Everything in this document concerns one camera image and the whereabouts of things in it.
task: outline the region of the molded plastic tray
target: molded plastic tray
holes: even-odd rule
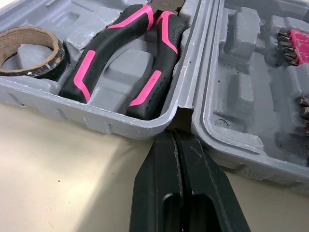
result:
[[[299,97],[309,96],[309,65],[288,66],[276,39],[281,29],[309,33],[306,2],[186,0],[180,12],[188,27],[181,58],[162,110],[151,121],[123,113],[155,61],[154,29],[116,52],[88,104],[57,95],[92,37],[127,6],[146,2],[21,0],[0,12],[0,31],[25,25],[48,29],[65,41],[71,62],[58,82],[0,77],[0,101],[134,139],[154,137],[178,107],[189,108],[192,132],[213,149],[218,164],[309,195],[309,139],[297,105]],[[7,68],[22,61],[16,58]]]

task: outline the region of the black plastic tool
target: black plastic tool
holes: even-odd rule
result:
[[[87,103],[98,79],[113,53],[121,46],[151,29],[157,20],[158,51],[148,82],[127,109],[127,115],[151,119],[169,85],[178,57],[178,45],[185,30],[176,15],[185,0],[152,0],[146,5],[131,5],[114,24],[101,32],[84,50],[60,95]]]
[[[227,176],[186,132],[158,135],[138,172],[130,232],[249,232]]]

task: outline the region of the black rubber grip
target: black rubber grip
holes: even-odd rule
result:
[[[157,23],[157,59],[150,78],[129,105],[126,115],[142,120],[153,119],[177,62],[178,46],[185,24],[172,12],[165,11]]]
[[[153,24],[149,5],[131,5],[106,30],[93,39],[84,50],[60,96],[87,103],[98,79],[117,49],[144,34]]]

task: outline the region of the table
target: table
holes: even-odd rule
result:
[[[0,103],[0,231],[127,232],[151,145]],[[253,232],[308,230],[308,197],[226,174]]]

